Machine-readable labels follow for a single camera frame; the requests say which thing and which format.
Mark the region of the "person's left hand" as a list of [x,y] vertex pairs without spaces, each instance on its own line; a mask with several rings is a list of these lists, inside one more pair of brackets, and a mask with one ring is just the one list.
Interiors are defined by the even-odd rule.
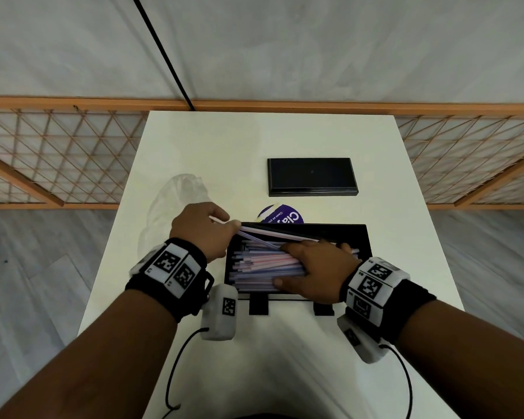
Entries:
[[188,204],[173,219],[169,237],[190,242],[202,251],[207,262],[212,262],[226,256],[231,241],[218,237],[218,224],[230,220],[230,215],[213,202]]

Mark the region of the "person's right hand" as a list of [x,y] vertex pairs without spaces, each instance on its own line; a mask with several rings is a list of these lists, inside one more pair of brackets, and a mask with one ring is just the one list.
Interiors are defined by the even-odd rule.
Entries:
[[340,302],[343,283],[362,263],[348,244],[337,247],[328,242],[287,243],[281,250],[300,260],[307,270],[307,275],[302,277],[309,282],[305,290],[281,291],[321,304]]

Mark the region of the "lilac drinking straw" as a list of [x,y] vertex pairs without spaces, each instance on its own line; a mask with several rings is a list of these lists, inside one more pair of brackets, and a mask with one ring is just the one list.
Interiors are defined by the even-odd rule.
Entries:
[[236,232],[236,234],[241,236],[241,237],[243,237],[246,240],[249,240],[249,241],[252,241],[253,243],[256,243],[258,245],[264,246],[264,247],[268,248],[269,250],[272,250],[272,251],[279,251],[280,250],[279,246],[271,244],[268,241],[259,239],[259,238],[255,237],[253,235],[250,235],[250,234],[248,234],[246,232],[238,231],[238,232]]

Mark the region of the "pile of pastel straws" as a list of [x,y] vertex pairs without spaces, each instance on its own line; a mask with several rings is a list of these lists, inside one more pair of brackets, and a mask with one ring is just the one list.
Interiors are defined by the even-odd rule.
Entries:
[[285,243],[240,238],[227,250],[224,282],[240,293],[278,293],[274,279],[306,276],[300,260],[281,250]]

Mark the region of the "pink white drinking straw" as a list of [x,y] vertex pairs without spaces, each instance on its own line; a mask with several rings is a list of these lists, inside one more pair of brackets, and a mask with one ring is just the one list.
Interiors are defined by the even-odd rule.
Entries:
[[[240,231],[246,232],[250,235],[253,235],[259,239],[265,240],[270,242],[271,244],[274,244],[276,246],[279,242],[281,245],[287,244],[287,243],[302,243],[302,242],[328,242],[330,244],[335,244],[334,241],[329,241],[327,239],[314,239],[307,236],[300,236],[300,235],[293,235],[290,233],[285,232],[278,232],[278,231],[270,231],[270,230],[263,230],[255,227],[248,227],[248,226],[241,226]],[[234,237],[240,237],[244,239],[243,237],[239,235],[234,235]]]

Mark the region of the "person's right forearm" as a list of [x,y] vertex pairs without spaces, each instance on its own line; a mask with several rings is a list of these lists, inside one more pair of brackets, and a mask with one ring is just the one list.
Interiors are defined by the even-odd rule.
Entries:
[[433,301],[395,346],[461,419],[524,419],[524,340]]

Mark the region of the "person's left forearm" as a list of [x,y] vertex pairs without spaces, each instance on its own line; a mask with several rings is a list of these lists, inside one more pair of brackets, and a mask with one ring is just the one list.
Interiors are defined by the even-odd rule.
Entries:
[[0,419],[142,419],[176,330],[160,303],[124,291],[0,408]]

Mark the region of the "purple round sticker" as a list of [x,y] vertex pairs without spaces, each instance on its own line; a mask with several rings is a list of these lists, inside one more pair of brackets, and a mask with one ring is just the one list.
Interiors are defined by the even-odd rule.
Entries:
[[264,224],[303,224],[304,220],[295,208],[286,204],[272,204],[259,213],[256,222]]

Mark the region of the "clear plastic bag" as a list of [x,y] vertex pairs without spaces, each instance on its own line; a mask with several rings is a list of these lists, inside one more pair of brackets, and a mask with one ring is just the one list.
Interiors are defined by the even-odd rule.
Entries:
[[138,258],[142,259],[152,248],[169,238],[173,219],[188,204],[210,201],[208,189],[201,177],[194,174],[179,174],[171,177],[149,207],[146,225],[138,239]]

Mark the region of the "black straw holder box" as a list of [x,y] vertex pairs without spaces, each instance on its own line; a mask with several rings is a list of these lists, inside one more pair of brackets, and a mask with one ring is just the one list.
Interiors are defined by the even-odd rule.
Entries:
[[[346,243],[351,247],[352,254],[359,260],[367,260],[372,255],[370,240],[366,225],[354,224],[319,224],[303,223],[292,224],[264,224],[255,222],[243,222],[243,226],[255,227],[263,230],[290,233],[293,235],[307,236],[314,239],[327,239],[334,241],[337,246]],[[230,246],[238,241],[240,237],[231,239]],[[268,316],[270,313],[270,302],[308,302],[306,298],[279,290],[278,293],[240,293],[240,300],[248,301],[248,313],[251,316]]]

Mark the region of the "black wristband with marker tiles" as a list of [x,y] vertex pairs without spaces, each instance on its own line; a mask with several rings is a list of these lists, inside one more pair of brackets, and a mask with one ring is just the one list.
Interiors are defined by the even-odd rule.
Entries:
[[346,314],[372,340],[394,344],[409,318],[436,296],[410,279],[404,270],[371,257],[342,283],[340,301]]
[[130,270],[125,289],[159,302],[179,323],[185,316],[196,316],[209,299],[215,280],[207,264],[197,246],[171,238],[152,248]]

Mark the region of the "black rectangular lid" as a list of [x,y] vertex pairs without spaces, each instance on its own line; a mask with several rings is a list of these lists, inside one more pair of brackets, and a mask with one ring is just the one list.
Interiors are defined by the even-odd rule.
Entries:
[[269,197],[357,196],[348,157],[286,157],[267,160]]

